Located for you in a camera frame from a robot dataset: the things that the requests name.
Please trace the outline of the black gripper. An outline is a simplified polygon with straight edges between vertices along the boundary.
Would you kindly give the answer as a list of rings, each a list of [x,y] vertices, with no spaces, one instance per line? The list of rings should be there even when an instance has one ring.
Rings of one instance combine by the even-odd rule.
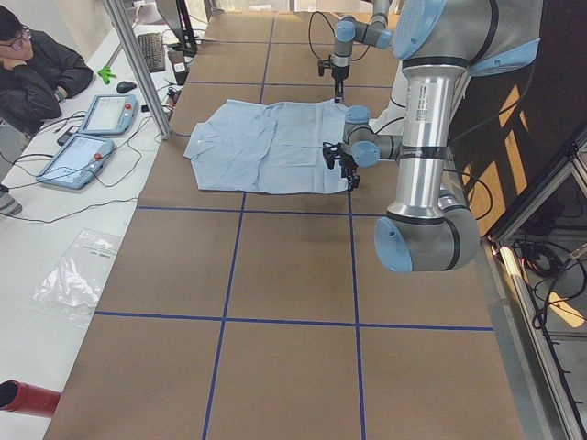
[[[354,191],[360,185],[360,176],[357,174],[358,165],[354,159],[347,154],[341,143],[324,142],[322,144],[322,155],[327,167],[333,170],[338,162],[341,168],[341,176],[347,177],[348,191]]]
[[[329,55],[327,59],[321,59],[317,62],[318,75],[324,76],[326,70],[331,71],[331,77],[335,81],[336,103],[343,101],[343,82],[349,77],[350,56]]]

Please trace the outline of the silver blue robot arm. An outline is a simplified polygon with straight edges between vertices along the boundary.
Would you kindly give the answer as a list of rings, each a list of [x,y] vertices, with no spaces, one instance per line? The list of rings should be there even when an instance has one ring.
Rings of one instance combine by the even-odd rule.
[[[361,43],[391,49],[407,80],[403,132],[374,131],[361,105],[345,116],[342,139],[325,143],[329,168],[340,167],[349,188],[358,168],[379,160],[398,163],[394,201],[374,227],[381,264],[396,272],[454,270],[468,264],[479,247],[470,209],[442,182],[449,123],[461,76],[481,77],[526,67],[537,56],[543,5],[539,1],[409,1],[395,28],[390,3],[377,1],[371,20],[341,18],[332,55],[319,62],[331,70],[335,96],[343,96],[352,48]]]
[[[334,100],[344,100],[344,82],[349,77],[352,51],[355,43],[380,50],[390,46],[393,32],[388,28],[390,0],[371,1],[372,14],[369,23],[359,22],[354,16],[344,16],[334,27],[334,49],[326,59],[317,61],[318,75],[330,70],[334,80]]]

